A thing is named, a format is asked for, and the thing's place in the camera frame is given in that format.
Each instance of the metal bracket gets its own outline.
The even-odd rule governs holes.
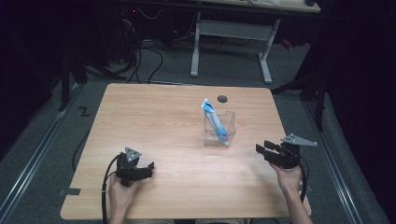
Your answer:
[[[317,147],[318,146],[317,142],[308,141],[308,140],[303,139],[303,138],[296,136],[294,134],[290,134],[286,137],[281,138],[280,140],[282,142],[290,143],[290,144],[298,145],[298,146],[308,146],[308,147]]]
[[[132,162],[142,155],[142,153],[135,151],[135,150],[131,149],[130,147],[125,148],[125,154],[126,154],[126,160],[128,162]]]

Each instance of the blue and white package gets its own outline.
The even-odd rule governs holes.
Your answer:
[[[222,125],[221,121],[219,120],[218,115],[216,114],[215,109],[209,103],[209,100],[205,99],[204,103],[202,104],[202,109],[205,111],[205,115],[207,119],[213,126],[213,130],[215,130],[216,135],[218,136],[219,140],[225,145],[228,146],[230,143],[229,135],[227,130],[225,130],[224,126]]]

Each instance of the light wood surface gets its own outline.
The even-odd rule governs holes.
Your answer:
[[[251,2],[254,4],[253,6],[249,5],[247,0],[202,0],[202,2],[232,4],[244,7],[267,7],[271,9],[300,12],[320,12],[320,7],[318,6],[318,4],[314,4],[312,7],[309,7],[305,4],[304,0],[279,0],[278,5],[265,0],[251,0]]]
[[[219,103],[219,95],[228,102]],[[229,147],[204,147],[205,98],[217,111],[235,113]],[[279,144],[283,136],[264,88],[110,84],[70,185],[81,192],[66,196],[61,216],[100,219],[106,168],[131,147],[143,154],[138,167],[154,161],[155,169],[129,218],[287,217],[276,173],[255,150],[255,144]],[[305,208],[310,214],[307,200]]]

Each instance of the human arm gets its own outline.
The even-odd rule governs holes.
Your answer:
[[[277,174],[277,182],[285,196],[292,224],[313,223],[300,199],[299,187],[303,177],[300,166],[283,169],[270,163]]]
[[[125,187],[116,175],[110,177],[110,204],[111,204],[111,224],[124,223],[129,207],[134,201],[137,189],[141,181],[135,181],[131,187]]]

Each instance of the transparent box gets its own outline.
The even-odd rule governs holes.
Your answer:
[[[222,143],[209,119],[205,117],[205,136],[204,136],[204,146],[205,147],[228,147],[236,134],[236,123],[235,123],[235,113],[233,111],[217,112],[219,120],[227,130],[228,141]]]

